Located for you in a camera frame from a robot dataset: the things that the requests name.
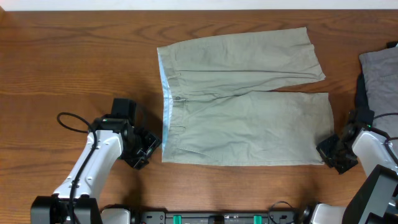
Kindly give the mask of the khaki green shorts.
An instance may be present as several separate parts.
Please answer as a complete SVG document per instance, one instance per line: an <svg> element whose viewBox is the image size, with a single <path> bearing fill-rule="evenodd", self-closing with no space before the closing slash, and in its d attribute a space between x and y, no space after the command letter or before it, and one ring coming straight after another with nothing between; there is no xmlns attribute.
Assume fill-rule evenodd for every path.
<svg viewBox="0 0 398 224"><path fill-rule="evenodd" d="M186 40L157 55L163 162L323 164L316 146L334 131L328 94L286 91L325 79L306 28Z"/></svg>

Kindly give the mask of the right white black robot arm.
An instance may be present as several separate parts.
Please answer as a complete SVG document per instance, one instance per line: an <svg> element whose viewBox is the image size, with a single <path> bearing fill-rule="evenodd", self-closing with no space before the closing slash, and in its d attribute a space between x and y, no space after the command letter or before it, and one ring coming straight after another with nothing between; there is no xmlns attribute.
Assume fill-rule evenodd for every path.
<svg viewBox="0 0 398 224"><path fill-rule="evenodd" d="M372 110L352 110L342 134L318 144L328 167L344 174L361 164L367 179L346 207L308 206L298 223L397 223L397 154L393 138L375 128L374 119Z"/></svg>

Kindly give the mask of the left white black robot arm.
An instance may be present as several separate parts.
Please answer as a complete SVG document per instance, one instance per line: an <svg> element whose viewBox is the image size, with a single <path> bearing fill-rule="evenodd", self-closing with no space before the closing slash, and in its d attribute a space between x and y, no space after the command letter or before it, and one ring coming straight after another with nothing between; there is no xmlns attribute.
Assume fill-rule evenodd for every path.
<svg viewBox="0 0 398 224"><path fill-rule="evenodd" d="M124 160L136 170L149 163L160 139L135 127L137 104L116 98L111 112L87 123L85 148L64 182L51 196L38 196L30 208L31 223L140 223L139 212L97 203L114 163Z"/></svg>

